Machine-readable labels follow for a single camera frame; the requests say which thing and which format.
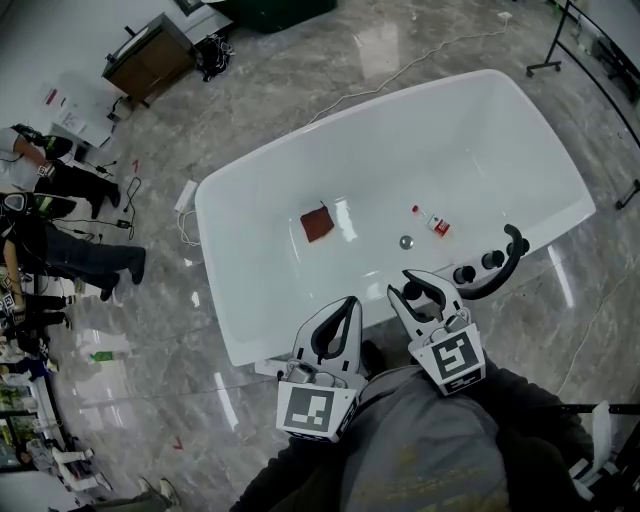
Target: marble floor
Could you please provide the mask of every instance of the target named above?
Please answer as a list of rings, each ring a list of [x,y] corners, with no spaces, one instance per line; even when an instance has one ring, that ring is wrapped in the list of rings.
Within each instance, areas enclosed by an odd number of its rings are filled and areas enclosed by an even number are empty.
[[[112,496],[133,496],[138,475],[166,476],[183,510],[226,510],[286,441],[274,428],[275,382],[231,366],[201,250],[180,241],[173,208],[186,180],[199,182],[302,127],[344,94],[377,87],[443,39],[499,30],[497,13],[505,10],[514,15],[505,35],[452,44],[380,94],[483,68],[523,88],[598,210],[527,257],[503,289],[471,304],[482,339],[496,362],[552,391],[584,341],[562,398],[640,398],[640,199],[622,212],[612,207],[638,176],[639,155],[596,86],[561,52],[561,73],[525,77],[524,67],[546,55],[558,14],[539,0],[339,0],[335,11],[278,34],[236,30],[230,42],[237,55],[224,74],[210,83],[185,76],[92,155],[94,163],[117,157],[112,172],[123,190],[133,176],[142,180],[132,242],[116,228],[90,229],[106,243],[146,247],[147,273],[138,287],[125,276],[106,304],[86,293],[72,310],[73,332],[50,332],[65,423],[94,448]],[[130,215],[105,207],[101,218]],[[187,229],[197,239],[193,216]],[[390,361],[406,358],[398,322],[367,336]],[[116,360],[89,363],[98,350],[114,351]]]

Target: white bathtub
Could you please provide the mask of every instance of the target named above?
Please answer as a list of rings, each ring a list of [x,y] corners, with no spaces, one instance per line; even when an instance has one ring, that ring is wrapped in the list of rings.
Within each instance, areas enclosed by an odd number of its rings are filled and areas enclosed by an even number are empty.
[[[329,208],[334,229],[307,242],[300,216]],[[411,208],[451,224],[444,238]],[[300,325],[355,295],[370,326],[393,317],[403,269],[451,279],[505,250],[506,223],[531,252],[595,207],[533,103],[506,75],[478,71],[405,89],[297,130],[207,177],[196,211],[231,362],[291,351]],[[413,237],[403,250],[399,240]]]

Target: metal stand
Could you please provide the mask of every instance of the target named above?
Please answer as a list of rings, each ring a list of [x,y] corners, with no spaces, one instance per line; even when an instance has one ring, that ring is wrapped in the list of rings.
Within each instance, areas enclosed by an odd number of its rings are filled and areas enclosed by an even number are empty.
[[[582,64],[582,62],[580,62],[580,60],[578,60],[578,58],[573,53],[571,53],[571,51],[562,43],[562,41],[559,40],[560,33],[562,32],[562,28],[564,27],[564,23],[567,19],[570,8],[574,8],[576,11],[582,14],[591,23],[593,23],[598,28],[598,30],[600,30],[600,32],[602,32],[609,40],[612,40],[604,30],[598,27],[598,25],[591,18],[589,18],[589,16],[587,16],[582,10],[576,7],[576,5],[571,2],[571,0],[567,0],[567,3],[564,7],[564,12],[562,13],[562,18],[560,19],[560,24],[558,25],[558,30],[556,31],[556,35],[553,38],[553,42],[551,43],[551,48],[549,48],[549,53],[547,54],[547,58],[544,60],[542,64],[534,64],[532,66],[527,66],[527,76],[532,77],[534,74],[533,73],[534,69],[543,69],[543,68],[550,68],[550,67],[553,67],[557,72],[560,72],[561,70],[560,64],[562,64],[562,61],[559,61],[559,60],[551,61],[551,55],[553,54],[553,51],[556,49],[556,46],[559,46],[560,48],[562,48],[562,50],[564,50],[564,52],[569,57],[571,57],[571,59],[580,67],[580,69],[582,69],[582,71],[586,73],[586,75],[591,79],[591,81],[598,86],[598,89],[600,89],[600,92],[602,92],[605,98],[607,98],[607,100],[609,101],[609,103],[611,104],[613,109],[616,111],[616,113],[624,123],[625,127],[631,134],[631,137],[633,137],[633,140],[638,145],[638,148],[640,148],[640,139],[638,138],[636,133],[633,131],[633,128],[629,124],[629,121],[627,121],[627,118],[624,116],[624,114],[622,113],[622,111],[620,110],[616,102],[611,97],[611,95],[604,89],[604,87],[602,87],[600,82],[598,82],[598,79],[595,76],[593,76],[593,74],[584,66],[584,64]],[[616,201],[615,208],[617,210],[622,210],[627,205],[627,203],[631,200],[631,198],[637,192],[640,192],[640,186],[636,185],[636,181],[637,180],[635,180],[634,183],[632,184],[629,192],[625,194],[625,197]]]

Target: white wall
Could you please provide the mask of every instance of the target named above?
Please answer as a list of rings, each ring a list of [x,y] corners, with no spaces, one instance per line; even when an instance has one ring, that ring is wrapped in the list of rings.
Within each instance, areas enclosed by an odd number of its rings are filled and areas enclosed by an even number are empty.
[[[78,508],[57,478],[37,471],[0,475],[0,512],[66,512]]]
[[[101,78],[105,57],[160,13],[187,32],[207,24],[213,32],[229,20],[209,6],[189,17],[173,0],[16,0],[0,18],[0,127],[18,122],[49,129],[39,106],[43,83],[77,73],[103,93],[116,90]]]

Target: white pants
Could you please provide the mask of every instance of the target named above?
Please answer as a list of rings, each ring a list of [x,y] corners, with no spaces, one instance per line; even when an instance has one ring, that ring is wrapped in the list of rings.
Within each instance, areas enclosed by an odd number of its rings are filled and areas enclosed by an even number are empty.
[[[65,464],[69,462],[75,462],[77,460],[87,460],[82,452],[61,452],[57,448],[51,449],[51,455],[53,455],[53,459],[58,464],[58,471],[60,472],[60,476],[64,479],[65,482],[71,487],[74,491],[86,491],[87,489],[91,489],[92,487],[98,486],[98,481],[95,476],[90,476],[89,478],[83,478],[82,480],[78,480],[71,471],[67,469]]]

